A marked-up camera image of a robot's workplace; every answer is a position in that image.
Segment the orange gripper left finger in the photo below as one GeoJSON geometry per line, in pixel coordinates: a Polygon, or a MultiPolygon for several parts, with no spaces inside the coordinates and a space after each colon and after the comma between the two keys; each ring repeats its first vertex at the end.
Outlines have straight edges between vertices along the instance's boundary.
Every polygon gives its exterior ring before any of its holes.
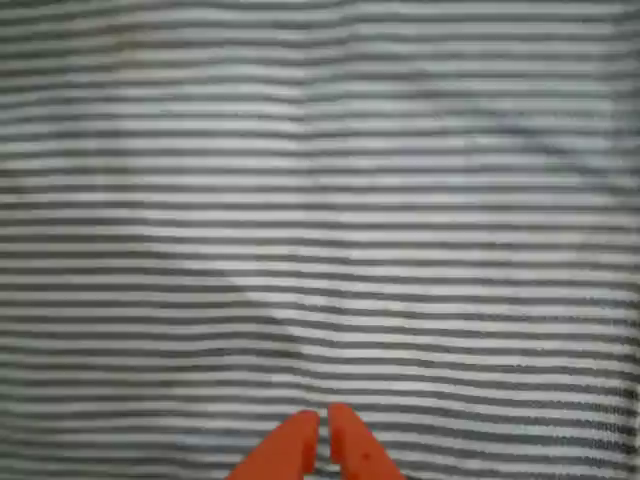
{"type": "Polygon", "coordinates": [[[319,423],[314,411],[291,415],[238,463],[227,479],[303,479],[315,468],[319,423]]]}

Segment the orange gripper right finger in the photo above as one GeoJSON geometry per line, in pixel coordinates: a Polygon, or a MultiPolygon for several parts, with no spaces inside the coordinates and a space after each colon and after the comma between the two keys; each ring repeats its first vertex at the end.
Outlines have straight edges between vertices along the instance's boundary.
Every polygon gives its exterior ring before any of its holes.
{"type": "Polygon", "coordinates": [[[331,461],[346,480],[405,480],[395,462],[359,415],[348,405],[328,408],[331,461]]]}

